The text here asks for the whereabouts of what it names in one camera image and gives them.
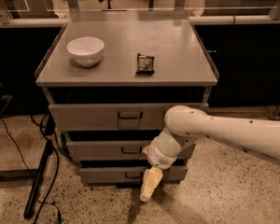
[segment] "gray cabinet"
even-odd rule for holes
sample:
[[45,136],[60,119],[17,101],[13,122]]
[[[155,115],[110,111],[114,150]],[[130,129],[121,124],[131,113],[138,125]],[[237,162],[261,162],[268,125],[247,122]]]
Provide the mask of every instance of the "gray cabinet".
[[[103,60],[88,69],[73,65],[67,43],[92,35],[105,42]],[[141,52],[154,55],[154,75],[135,73]],[[163,129],[165,112],[173,105],[206,106],[217,83],[180,11],[80,12],[38,74],[84,185],[140,184],[149,167],[142,149]],[[192,151],[179,155],[162,182],[185,178]]]

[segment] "drawer handle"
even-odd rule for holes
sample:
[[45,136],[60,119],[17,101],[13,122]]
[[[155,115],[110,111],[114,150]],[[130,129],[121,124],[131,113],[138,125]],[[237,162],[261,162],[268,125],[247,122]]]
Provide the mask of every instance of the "drawer handle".
[[128,117],[124,117],[120,114],[120,112],[118,112],[118,118],[119,119],[140,119],[143,116],[143,112],[140,112],[138,116],[128,116]]
[[124,151],[124,148],[122,147],[121,148],[121,153],[123,153],[123,154],[140,154],[142,152],[142,148],[141,147],[139,147],[139,151],[135,151],[135,152],[127,152],[127,151]]
[[143,177],[142,172],[140,172],[140,174],[138,176],[134,176],[134,175],[129,176],[127,173],[125,173],[125,178],[127,178],[127,179],[139,179],[139,178],[142,178],[142,177]]

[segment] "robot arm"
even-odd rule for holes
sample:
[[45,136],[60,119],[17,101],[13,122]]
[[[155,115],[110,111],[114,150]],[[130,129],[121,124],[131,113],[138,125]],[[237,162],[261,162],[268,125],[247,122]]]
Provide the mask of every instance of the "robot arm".
[[199,109],[177,105],[167,111],[160,135],[144,148],[153,169],[146,170],[142,201],[149,200],[153,193],[147,192],[148,187],[151,189],[153,184],[156,188],[161,181],[156,170],[159,174],[170,168],[178,154],[200,137],[280,161],[280,121],[212,117]]

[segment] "speckled floor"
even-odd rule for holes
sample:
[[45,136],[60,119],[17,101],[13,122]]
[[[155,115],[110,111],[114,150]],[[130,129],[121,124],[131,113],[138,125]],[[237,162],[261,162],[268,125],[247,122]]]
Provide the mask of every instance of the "speckled floor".
[[[273,109],[211,109],[222,116],[267,119]],[[36,168],[45,146],[29,116],[5,118],[29,168]],[[0,170],[25,168],[0,121]],[[63,223],[280,223],[280,166],[207,139],[200,139],[179,185],[158,187],[148,203],[140,189],[83,187],[76,166],[60,156],[60,169],[47,199]],[[56,169],[50,155],[40,190],[43,200]],[[0,223],[33,223],[23,218],[31,182],[0,184]],[[36,204],[37,212],[40,203]],[[45,204],[37,223],[59,223],[57,208]]]

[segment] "black cable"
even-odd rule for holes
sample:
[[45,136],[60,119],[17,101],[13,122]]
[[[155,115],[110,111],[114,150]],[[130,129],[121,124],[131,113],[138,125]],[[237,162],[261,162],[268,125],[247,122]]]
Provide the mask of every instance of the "black cable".
[[11,136],[11,134],[9,133],[9,130],[8,130],[8,128],[7,128],[7,125],[6,125],[5,121],[4,121],[3,119],[1,119],[1,120],[2,120],[2,122],[3,122],[3,124],[4,124],[4,127],[6,128],[6,131],[7,131],[8,136],[11,138],[11,140],[13,141],[13,143],[15,144],[15,146],[17,147],[17,149],[18,149],[18,151],[19,151],[19,153],[20,153],[20,155],[21,155],[21,160],[22,160],[22,162],[25,164],[25,166],[26,166],[27,170],[29,171],[30,175],[33,175],[32,172],[31,172],[31,170],[29,169],[27,163],[25,162],[24,157],[23,157],[22,154],[21,154],[21,150],[20,150],[20,148],[19,148],[19,146],[18,146],[16,140],[15,140],[15,139]]
[[[35,119],[33,118],[32,115],[30,115],[30,119],[31,119],[31,121],[32,121],[35,125],[37,125],[38,127],[40,127],[40,132],[41,132],[42,136],[43,136],[46,140],[48,140],[47,137],[45,136],[44,132],[43,132],[43,128],[46,127],[46,126],[43,125],[43,122],[44,122],[44,119],[45,119],[46,115],[42,118],[42,120],[40,121],[40,123],[37,123],[37,122],[35,121]],[[60,153],[61,153],[66,159],[68,159],[70,162],[72,162],[74,165],[77,165],[77,163],[74,162],[68,154],[64,153],[64,151],[63,151],[63,150],[61,149],[61,147],[59,146],[58,137],[57,137],[57,134],[56,134],[55,131],[54,131],[54,137],[55,137],[55,140],[56,140],[57,148],[58,148],[58,150],[60,151]]]
[[38,126],[38,127],[40,126],[40,124],[37,123],[37,122],[35,121],[33,115],[30,115],[30,120],[31,120],[31,122],[32,122],[33,124],[35,124],[36,126]]
[[40,212],[41,212],[41,209],[43,208],[44,204],[46,203],[46,199],[48,198],[48,196],[49,196],[49,194],[50,194],[50,192],[51,192],[51,190],[52,190],[52,188],[53,188],[53,186],[54,186],[54,183],[55,183],[55,180],[56,180],[56,178],[57,178],[58,171],[59,171],[59,155],[58,155],[58,152],[57,152],[56,148],[55,148],[54,146],[52,146],[52,148],[53,148],[53,151],[55,152],[55,155],[56,155],[56,158],[57,158],[56,171],[55,171],[53,180],[52,180],[52,182],[51,182],[51,184],[50,184],[50,186],[49,186],[49,190],[47,191],[46,196],[45,196],[43,202],[40,204],[40,206],[39,206],[39,208],[38,208],[38,211],[37,211],[37,213],[36,213],[36,215],[35,215],[34,224],[36,224],[36,222],[37,222],[37,220],[38,220],[38,218],[39,218],[39,214],[40,214]]
[[53,201],[53,203],[48,203],[48,202],[43,202],[43,201],[39,201],[38,199],[36,199],[38,202],[40,202],[40,203],[44,203],[44,204],[49,204],[49,205],[52,205],[52,206],[55,206],[56,207],[56,209],[57,209],[57,216],[58,216],[58,221],[59,221],[59,223],[62,223],[62,214],[61,214],[61,211],[60,211],[60,209],[59,209],[59,207],[56,205],[56,202],[54,202]]
[[74,165],[77,165],[77,163],[74,162],[70,156],[66,155],[66,154],[62,151],[62,149],[60,148],[59,142],[58,142],[58,137],[57,137],[56,132],[54,132],[54,136],[55,136],[56,145],[57,145],[59,151],[65,156],[66,159],[68,159],[68,160],[69,160],[70,162],[72,162]]

